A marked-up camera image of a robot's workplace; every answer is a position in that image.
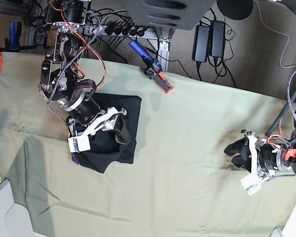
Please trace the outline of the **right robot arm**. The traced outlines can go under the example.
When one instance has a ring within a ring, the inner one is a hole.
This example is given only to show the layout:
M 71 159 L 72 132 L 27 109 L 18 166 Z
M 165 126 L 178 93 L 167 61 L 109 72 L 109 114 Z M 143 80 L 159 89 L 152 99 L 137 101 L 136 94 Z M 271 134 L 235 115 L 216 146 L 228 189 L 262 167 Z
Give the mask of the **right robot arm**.
M 105 69 L 103 59 L 91 46 L 101 29 L 99 16 L 85 8 L 82 0 L 52 0 L 46 22 L 52 29 L 47 35 L 38 90 L 48 107 L 57 102 L 68 113 L 61 121 L 68 127 L 70 138 L 94 136 L 101 130 L 113 132 L 117 143 L 128 144 L 130 134 L 123 120 L 127 111 L 115 107 L 102 110 L 92 96 L 104 81 L 86 79 L 77 63 L 85 51 L 90 51 Z

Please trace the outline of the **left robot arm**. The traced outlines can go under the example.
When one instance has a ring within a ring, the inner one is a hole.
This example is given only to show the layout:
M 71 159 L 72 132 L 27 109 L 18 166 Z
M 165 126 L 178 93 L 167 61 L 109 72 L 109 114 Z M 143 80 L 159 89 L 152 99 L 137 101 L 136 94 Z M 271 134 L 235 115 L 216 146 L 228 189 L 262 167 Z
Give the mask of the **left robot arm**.
M 258 182 L 265 182 L 280 177 L 296 176 L 296 69 L 287 84 L 287 102 L 280 114 L 260 138 L 253 131 L 243 129 L 244 137 L 228 145 L 224 153 L 231 157 L 231 163 L 238 168 L 247 170 Z M 282 119 L 289 111 L 293 117 L 294 130 L 290 139 L 283 135 Z

